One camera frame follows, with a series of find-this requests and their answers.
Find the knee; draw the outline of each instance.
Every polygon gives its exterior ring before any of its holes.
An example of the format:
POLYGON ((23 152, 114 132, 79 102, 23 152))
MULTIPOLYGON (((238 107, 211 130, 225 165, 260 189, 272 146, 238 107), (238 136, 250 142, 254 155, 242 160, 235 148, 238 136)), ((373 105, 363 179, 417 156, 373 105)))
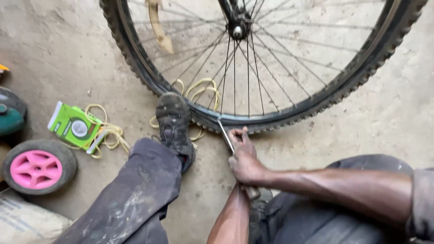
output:
POLYGON ((327 168, 386 170, 407 175, 413 174, 413 168, 406 162, 385 154, 360 155, 345 158, 330 164, 327 168))

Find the wheel rim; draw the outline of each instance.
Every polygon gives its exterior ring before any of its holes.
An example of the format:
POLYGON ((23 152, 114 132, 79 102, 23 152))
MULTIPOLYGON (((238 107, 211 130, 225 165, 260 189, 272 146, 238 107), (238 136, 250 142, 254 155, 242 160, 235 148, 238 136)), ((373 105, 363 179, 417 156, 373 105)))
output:
POLYGON ((18 155, 10 165, 12 179, 33 190, 53 186, 62 176, 62 164, 53 154, 31 150, 18 155))

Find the toy wheel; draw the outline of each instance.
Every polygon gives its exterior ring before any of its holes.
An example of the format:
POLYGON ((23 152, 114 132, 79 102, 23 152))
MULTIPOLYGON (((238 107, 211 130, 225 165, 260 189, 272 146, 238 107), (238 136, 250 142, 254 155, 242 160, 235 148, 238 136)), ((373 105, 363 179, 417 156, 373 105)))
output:
POLYGON ((68 147, 51 140, 32 140, 6 155, 1 174, 16 191, 43 195, 71 181, 76 170, 77 159, 68 147))

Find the small black tire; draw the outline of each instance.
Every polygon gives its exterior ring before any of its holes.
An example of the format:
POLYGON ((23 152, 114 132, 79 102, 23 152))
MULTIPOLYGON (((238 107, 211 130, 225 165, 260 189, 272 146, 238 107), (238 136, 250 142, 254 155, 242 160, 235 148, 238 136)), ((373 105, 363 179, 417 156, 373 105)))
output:
POLYGON ((44 195, 59 190, 74 177, 77 171, 77 158, 67 146, 53 140, 31 140, 20 143, 6 154, 1 168, 1 174, 6 183, 16 191, 27 195, 44 195), (10 166, 12 161, 20 154, 31 151, 41 150, 56 156, 62 164, 62 175, 52 186, 44 189, 29 189, 16 183, 12 178, 10 166))

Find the concrete floor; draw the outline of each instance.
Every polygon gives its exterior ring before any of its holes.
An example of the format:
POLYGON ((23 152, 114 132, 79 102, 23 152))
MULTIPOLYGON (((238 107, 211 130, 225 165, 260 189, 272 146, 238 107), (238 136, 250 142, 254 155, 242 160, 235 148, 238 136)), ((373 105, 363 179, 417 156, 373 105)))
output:
MULTIPOLYGON (((320 168, 371 153, 434 166, 433 15, 430 1, 396 54, 341 104, 255 137, 258 157, 274 169, 320 168)), ((12 71, 2 85, 28 104, 29 138, 55 138, 46 125, 59 100, 102 104, 130 144, 158 133, 148 123, 156 97, 130 71, 94 0, 1 1, 0 63, 12 71)), ((163 221, 171 243, 204 243, 235 183, 221 137, 209 133, 197 143, 197 160, 163 221)), ((31 200, 79 217, 127 159, 121 148, 103 154, 97 160, 76 151, 79 169, 70 186, 31 200)))

